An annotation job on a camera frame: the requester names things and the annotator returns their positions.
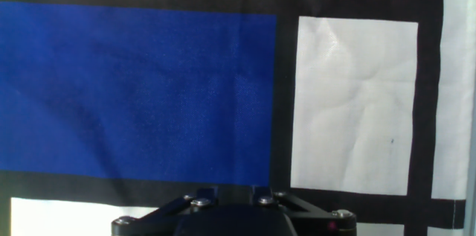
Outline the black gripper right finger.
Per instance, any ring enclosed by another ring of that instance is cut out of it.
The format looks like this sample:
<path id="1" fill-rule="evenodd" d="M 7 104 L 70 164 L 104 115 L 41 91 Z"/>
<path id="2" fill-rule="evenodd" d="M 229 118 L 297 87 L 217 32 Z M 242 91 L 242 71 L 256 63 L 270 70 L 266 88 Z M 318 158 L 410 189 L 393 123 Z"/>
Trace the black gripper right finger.
<path id="1" fill-rule="evenodd" d="M 283 217 L 292 235 L 357 235 L 356 214 L 346 209 L 325 211 L 290 192 L 252 186 L 251 204 Z"/>

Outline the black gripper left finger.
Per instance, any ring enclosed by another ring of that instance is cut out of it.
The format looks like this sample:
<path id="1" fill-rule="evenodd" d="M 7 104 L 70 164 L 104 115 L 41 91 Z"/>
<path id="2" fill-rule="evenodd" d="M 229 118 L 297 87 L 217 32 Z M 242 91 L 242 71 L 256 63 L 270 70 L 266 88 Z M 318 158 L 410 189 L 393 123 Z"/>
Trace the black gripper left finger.
<path id="1" fill-rule="evenodd" d="M 218 188 L 200 188 L 180 196 L 143 217 L 122 216 L 112 221 L 114 236 L 172 235 L 185 217 L 218 205 Z"/>

